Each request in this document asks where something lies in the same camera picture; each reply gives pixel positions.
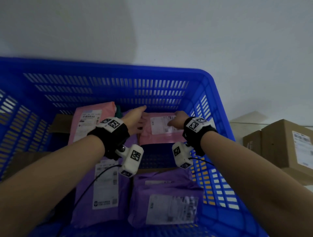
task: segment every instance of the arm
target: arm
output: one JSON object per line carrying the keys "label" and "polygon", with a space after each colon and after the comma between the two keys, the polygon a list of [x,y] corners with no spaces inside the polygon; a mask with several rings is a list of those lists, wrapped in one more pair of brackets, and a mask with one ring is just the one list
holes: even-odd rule
{"label": "arm", "polygon": [[[181,129],[188,115],[169,125]],[[311,236],[313,193],[263,157],[240,144],[207,132],[201,148],[269,236]]]}
{"label": "arm", "polygon": [[[139,133],[145,106],[122,118],[130,135]],[[102,141],[89,135],[22,169],[0,184],[3,236],[27,235],[103,157]]]}

